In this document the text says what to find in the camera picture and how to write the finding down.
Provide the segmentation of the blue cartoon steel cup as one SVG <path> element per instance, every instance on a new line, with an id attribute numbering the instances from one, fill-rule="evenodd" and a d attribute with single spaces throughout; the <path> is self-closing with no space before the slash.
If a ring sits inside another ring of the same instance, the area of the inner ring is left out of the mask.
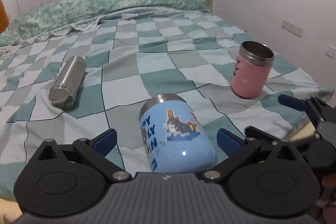
<path id="1" fill-rule="evenodd" d="M 139 125 L 152 172 L 201 172 L 217 162 L 192 108 L 176 94 L 148 100 L 140 110 Z"/>

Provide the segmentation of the pink steel cup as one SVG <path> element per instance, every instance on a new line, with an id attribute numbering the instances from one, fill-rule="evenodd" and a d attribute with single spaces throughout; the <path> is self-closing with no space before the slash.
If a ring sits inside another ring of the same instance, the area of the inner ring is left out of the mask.
<path id="1" fill-rule="evenodd" d="M 274 61 L 273 51 L 266 45 L 244 41 L 237 53 L 231 88 L 242 98 L 258 97 L 266 83 Z"/>

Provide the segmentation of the silver steel flask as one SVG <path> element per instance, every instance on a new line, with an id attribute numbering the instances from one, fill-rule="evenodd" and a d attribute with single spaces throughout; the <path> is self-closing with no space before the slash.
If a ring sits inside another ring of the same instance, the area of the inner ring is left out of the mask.
<path id="1" fill-rule="evenodd" d="M 71 56 L 67 60 L 49 91 L 49 100 L 54 107 L 62 110 L 73 108 L 86 66 L 81 56 Z"/>

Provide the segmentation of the green floral quilt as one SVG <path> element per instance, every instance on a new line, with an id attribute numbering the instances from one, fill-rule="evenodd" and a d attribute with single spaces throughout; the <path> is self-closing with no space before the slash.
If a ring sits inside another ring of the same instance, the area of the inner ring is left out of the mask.
<path id="1" fill-rule="evenodd" d="M 22 40 L 112 12 L 156 6 L 191 11 L 210 10 L 206 0 L 62 0 L 30 11 L 11 22 L 1 33 L 1 46 L 14 46 Z"/>

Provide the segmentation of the wooden headboard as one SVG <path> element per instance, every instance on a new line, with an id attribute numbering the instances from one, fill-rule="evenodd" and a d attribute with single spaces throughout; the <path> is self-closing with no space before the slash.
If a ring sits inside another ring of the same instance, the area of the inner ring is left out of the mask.
<path id="1" fill-rule="evenodd" d="M 2 0 L 0 0 L 0 33 L 4 32 L 8 25 L 9 20 L 5 11 L 5 7 Z"/>

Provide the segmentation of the white wall switch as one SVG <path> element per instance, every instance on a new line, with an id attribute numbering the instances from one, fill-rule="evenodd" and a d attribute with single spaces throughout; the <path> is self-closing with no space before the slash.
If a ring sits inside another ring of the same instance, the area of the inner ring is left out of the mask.
<path id="1" fill-rule="evenodd" d="M 336 53 L 336 48 L 328 44 L 325 54 L 329 56 L 330 58 L 334 58 L 335 53 Z"/>

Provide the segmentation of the white wall socket panel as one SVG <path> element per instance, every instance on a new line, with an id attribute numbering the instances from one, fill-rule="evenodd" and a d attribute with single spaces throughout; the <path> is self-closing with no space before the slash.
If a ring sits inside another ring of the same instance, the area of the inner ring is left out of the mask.
<path id="1" fill-rule="evenodd" d="M 296 36 L 298 36 L 300 38 L 302 37 L 303 29 L 301 27 L 298 27 L 298 26 L 286 21 L 286 20 L 282 21 L 281 28 L 291 32 L 292 34 L 295 34 Z"/>

